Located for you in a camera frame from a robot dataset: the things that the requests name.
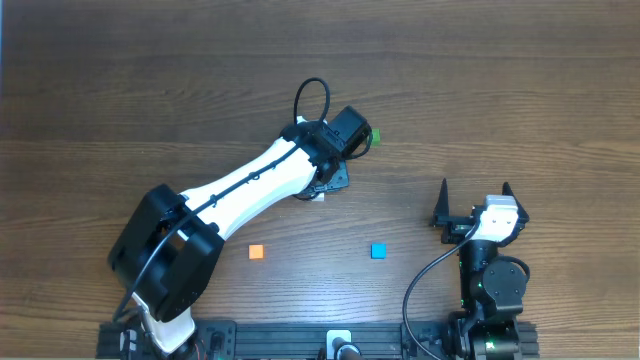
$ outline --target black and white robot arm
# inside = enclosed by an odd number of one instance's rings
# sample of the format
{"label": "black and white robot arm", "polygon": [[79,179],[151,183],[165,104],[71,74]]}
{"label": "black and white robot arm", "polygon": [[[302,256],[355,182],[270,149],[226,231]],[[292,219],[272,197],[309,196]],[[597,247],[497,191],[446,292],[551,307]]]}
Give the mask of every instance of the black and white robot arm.
{"label": "black and white robot arm", "polygon": [[127,288],[114,321],[133,298],[156,348],[167,356],[185,350],[195,333],[190,306],[225,241],[275,202],[331,182],[359,145],[368,150],[370,135],[366,119],[346,107],[330,123],[287,126],[258,158],[208,185],[180,194],[166,185],[151,190],[108,257]]}

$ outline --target black mounting base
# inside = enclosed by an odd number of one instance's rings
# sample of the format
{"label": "black mounting base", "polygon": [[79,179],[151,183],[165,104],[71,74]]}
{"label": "black mounting base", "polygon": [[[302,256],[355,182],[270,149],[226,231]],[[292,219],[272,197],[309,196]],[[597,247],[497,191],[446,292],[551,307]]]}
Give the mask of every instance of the black mounting base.
{"label": "black mounting base", "polygon": [[[446,331],[444,324],[431,321],[412,321],[410,324],[418,339],[430,350],[443,359],[453,359],[442,350],[442,334]],[[236,324],[229,320],[197,320],[196,326],[201,359],[204,359],[202,352],[205,349],[210,360],[324,360],[327,331],[350,330],[352,342],[358,345],[366,359],[430,360],[422,351],[417,351],[401,324]],[[538,358],[535,326],[529,323],[519,323],[518,326],[523,358]],[[157,359],[153,345],[145,339],[140,324],[130,325],[128,329],[122,324],[101,325],[96,358]],[[135,340],[126,341],[125,334]],[[198,360],[196,351],[186,358]]]}

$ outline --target wooden table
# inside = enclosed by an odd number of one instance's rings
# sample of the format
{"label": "wooden table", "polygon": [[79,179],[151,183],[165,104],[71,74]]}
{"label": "wooden table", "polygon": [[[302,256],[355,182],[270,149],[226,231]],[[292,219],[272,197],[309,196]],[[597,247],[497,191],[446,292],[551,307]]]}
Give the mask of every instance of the wooden table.
{"label": "wooden table", "polygon": [[[123,294],[106,256],[143,194],[213,181],[291,121],[307,77],[380,128],[324,203],[286,199],[225,246],[198,317],[399,322],[468,214],[510,181],[506,254],[546,357],[638,356],[640,3],[7,0],[0,120],[0,356],[93,356]],[[319,114],[319,87],[301,111]],[[385,242],[388,258],[369,258]],[[249,261],[249,244],[266,260]],[[459,307],[448,261],[412,319]]]}

